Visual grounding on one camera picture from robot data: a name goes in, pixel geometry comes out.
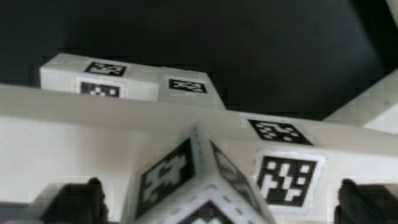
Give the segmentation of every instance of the black wall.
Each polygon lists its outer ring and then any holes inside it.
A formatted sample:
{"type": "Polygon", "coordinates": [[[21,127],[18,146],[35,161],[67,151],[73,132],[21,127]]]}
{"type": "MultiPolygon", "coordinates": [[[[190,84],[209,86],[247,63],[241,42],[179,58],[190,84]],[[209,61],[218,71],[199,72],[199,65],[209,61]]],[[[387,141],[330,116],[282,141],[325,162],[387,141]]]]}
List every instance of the black wall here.
{"type": "Polygon", "coordinates": [[[0,82],[58,52],[209,73],[231,110],[321,119],[396,68],[382,0],[3,0],[0,82]]]}

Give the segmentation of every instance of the black object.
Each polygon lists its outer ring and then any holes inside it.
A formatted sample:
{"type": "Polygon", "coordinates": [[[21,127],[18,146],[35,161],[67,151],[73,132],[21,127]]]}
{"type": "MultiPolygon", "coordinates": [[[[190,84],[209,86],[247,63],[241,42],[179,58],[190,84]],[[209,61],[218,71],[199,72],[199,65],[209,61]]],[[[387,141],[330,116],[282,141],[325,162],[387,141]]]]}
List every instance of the black object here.
{"type": "Polygon", "coordinates": [[[336,207],[336,210],[334,210],[334,223],[336,224],[355,224],[352,222],[350,217],[348,217],[339,206],[336,207]]]}
{"type": "Polygon", "coordinates": [[[343,180],[336,224],[398,224],[398,199],[384,185],[343,180]]]}
{"type": "Polygon", "coordinates": [[[106,224],[108,209],[103,202],[101,182],[67,184],[55,196],[39,220],[46,223],[106,224]]]}

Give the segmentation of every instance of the white cube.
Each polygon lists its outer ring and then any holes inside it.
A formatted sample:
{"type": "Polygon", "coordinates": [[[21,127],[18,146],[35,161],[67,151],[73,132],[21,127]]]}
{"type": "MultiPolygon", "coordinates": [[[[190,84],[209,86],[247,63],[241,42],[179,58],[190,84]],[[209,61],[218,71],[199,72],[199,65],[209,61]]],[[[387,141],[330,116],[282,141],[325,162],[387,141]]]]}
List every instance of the white cube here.
{"type": "Polygon", "coordinates": [[[41,67],[41,88],[158,101],[160,67],[58,54],[41,67]]]}
{"type": "Polygon", "coordinates": [[[202,72],[161,68],[158,100],[225,110],[208,74],[202,72]]]}
{"type": "Polygon", "coordinates": [[[273,223],[257,187],[202,129],[131,178],[124,219],[128,224],[273,223]]]}

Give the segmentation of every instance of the black and white square marker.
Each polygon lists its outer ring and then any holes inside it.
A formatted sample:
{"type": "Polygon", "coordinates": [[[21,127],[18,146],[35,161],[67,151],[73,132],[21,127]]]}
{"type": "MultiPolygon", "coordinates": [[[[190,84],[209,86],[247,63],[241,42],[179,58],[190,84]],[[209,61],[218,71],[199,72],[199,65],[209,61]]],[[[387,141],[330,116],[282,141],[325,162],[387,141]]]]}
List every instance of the black and white square marker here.
{"type": "Polygon", "coordinates": [[[186,139],[140,176],[135,219],[154,208],[193,176],[193,152],[186,139]]]}
{"type": "Polygon", "coordinates": [[[99,75],[122,76],[126,72],[126,66],[92,62],[85,72],[99,75]]]}
{"type": "Polygon", "coordinates": [[[291,124],[250,119],[249,123],[263,140],[312,145],[291,124]]]}
{"type": "Polygon", "coordinates": [[[213,154],[215,154],[215,161],[217,161],[217,167],[220,170],[222,178],[225,179],[227,183],[233,186],[233,189],[236,190],[240,196],[243,197],[247,203],[250,204],[254,210],[261,214],[261,208],[256,200],[256,196],[252,193],[252,188],[249,185],[249,181],[245,178],[245,175],[241,174],[225,154],[222,153],[215,143],[211,142],[213,147],[213,154]]]}
{"type": "Polygon", "coordinates": [[[202,83],[177,79],[169,79],[169,88],[195,93],[208,93],[206,86],[202,83]]]}
{"type": "Polygon", "coordinates": [[[98,84],[98,83],[89,83],[89,82],[80,82],[80,93],[96,95],[96,96],[108,96],[108,97],[121,97],[121,87],[98,84]]]}
{"type": "Polygon", "coordinates": [[[263,156],[257,186],[268,205],[304,206],[314,170],[312,160],[263,156]]]}
{"type": "Polygon", "coordinates": [[[213,202],[208,201],[177,224],[233,224],[213,202]]]}

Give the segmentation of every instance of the white block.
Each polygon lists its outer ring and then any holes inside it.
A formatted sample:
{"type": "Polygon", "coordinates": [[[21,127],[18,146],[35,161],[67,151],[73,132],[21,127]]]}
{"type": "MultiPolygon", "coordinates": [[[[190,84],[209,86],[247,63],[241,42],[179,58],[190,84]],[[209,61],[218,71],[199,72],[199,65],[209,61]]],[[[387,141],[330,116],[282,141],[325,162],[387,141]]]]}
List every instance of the white block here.
{"type": "Polygon", "coordinates": [[[87,182],[98,177],[110,221],[119,222],[131,173],[163,158],[197,120],[245,175],[256,173],[259,152],[325,158],[309,209],[304,213],[272,211],[277,223],[332,223],[344,178],[357,184],[398,183],[398,138],[373,130],[5,85],[0,102],[0,201],[32,203],[48,183],[87,182]],[[259,130],[247,119],[263,122],[259,130]]]}
{"type": "Polygon", "coordinates": [[[41,67],[41,88],[124,99],[158,100],[160,68],[58,54],[41,67]]]}
{"type": "Polygon", "coordinates": [[[131,176],[124,224],[273,223],[252,180],[199,129],[131,176]]]}
{"type": "Polygon", "coordinates": [[[325,118],[327,122],[398,134],[398,70],[325,118]]]}
{"type": "Polygon", "coordinates": [[[161,68],[158,101],[225,110],[208,74],[165,67],[161,68]]]}

